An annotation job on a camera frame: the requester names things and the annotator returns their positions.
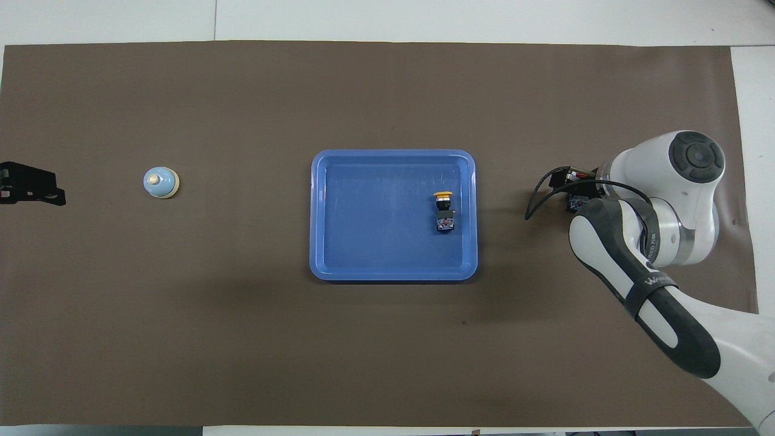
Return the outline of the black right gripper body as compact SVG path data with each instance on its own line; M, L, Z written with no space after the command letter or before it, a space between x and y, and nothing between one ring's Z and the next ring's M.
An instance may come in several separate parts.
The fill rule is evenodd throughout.
M578 181L576 183L578 190L588 190L590 181L596 181L601 185L601 178L598 176L597 168L595 168L595 170L570 168L568 171L568 181Z

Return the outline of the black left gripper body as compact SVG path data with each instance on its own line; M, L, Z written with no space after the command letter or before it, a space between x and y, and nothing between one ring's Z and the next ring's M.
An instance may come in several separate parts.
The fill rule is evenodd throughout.
M1 204L11 205L23 200L23 192L17 187L21 165L14 161L1 163Z

